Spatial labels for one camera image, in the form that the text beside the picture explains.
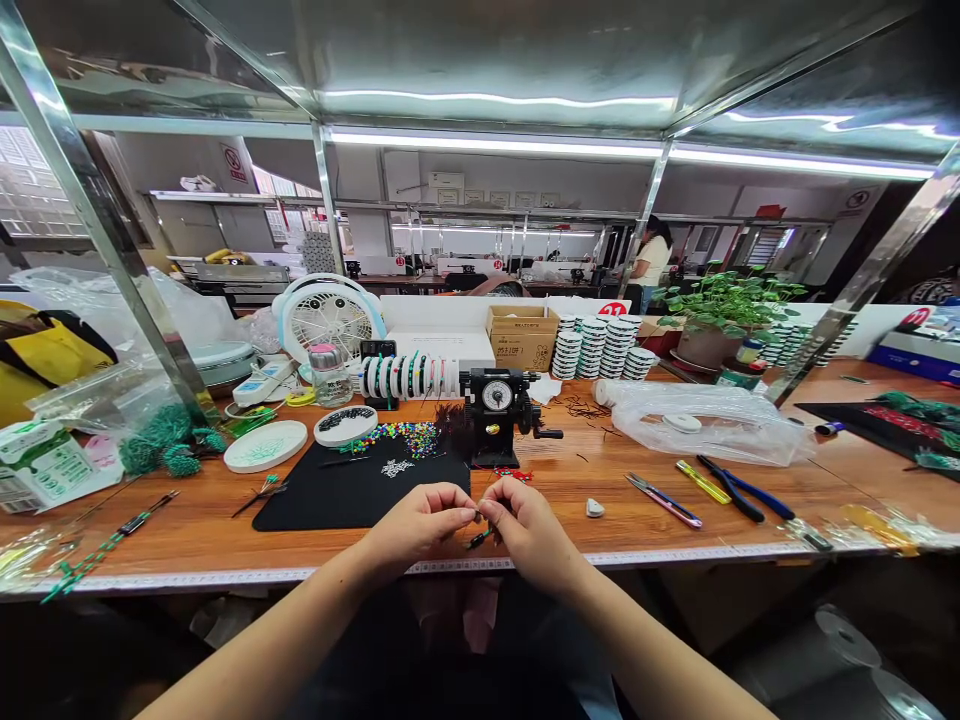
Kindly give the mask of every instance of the hand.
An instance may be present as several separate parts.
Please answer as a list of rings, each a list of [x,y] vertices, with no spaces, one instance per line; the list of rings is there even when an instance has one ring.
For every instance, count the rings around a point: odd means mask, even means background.
[[[510,501],[513,515],[500,499]],[[487,488],[479,508],[500,533],[520,574],[543,592],[567,596],[590,570],[547,499],[515,477],[505,475]]]
[[[477,504],[453,483],[417,485],[357,543],[377,583],[411,565],[476,518]]]

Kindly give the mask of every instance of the desk fan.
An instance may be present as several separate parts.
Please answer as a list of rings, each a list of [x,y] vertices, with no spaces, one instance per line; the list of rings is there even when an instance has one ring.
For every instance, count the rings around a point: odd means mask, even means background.
[[[380,300],[342,275],[306,275],[274,298],[271,308],[280,326],[280,344],[301,365],[310,362],[307,350],[333,343],[346,359],[360,357],[360,342],[380,340],[386,327]]]

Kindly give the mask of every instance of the plant pot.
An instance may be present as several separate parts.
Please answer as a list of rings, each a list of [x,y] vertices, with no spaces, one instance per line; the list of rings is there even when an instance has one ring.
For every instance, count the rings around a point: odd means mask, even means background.
[[[719,372],[723,359],[736,355],[742,342],[743,338],[727,337],[714,325],[688,320],[676,352],[681,360]]]

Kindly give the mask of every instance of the blue box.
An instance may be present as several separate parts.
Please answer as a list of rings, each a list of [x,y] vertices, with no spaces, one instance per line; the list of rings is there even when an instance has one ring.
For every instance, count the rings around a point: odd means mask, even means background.
[[[911,375],[960,385],[960,344],[911,333],[890,332],[867,360]]]

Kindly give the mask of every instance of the dial gauge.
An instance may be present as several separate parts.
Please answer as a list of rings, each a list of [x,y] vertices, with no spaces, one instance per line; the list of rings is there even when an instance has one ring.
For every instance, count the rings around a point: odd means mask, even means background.
[[[503,380],[494,380],[483,388],[482,399],[488,410],[506,410],[513,402],[513,391]]]

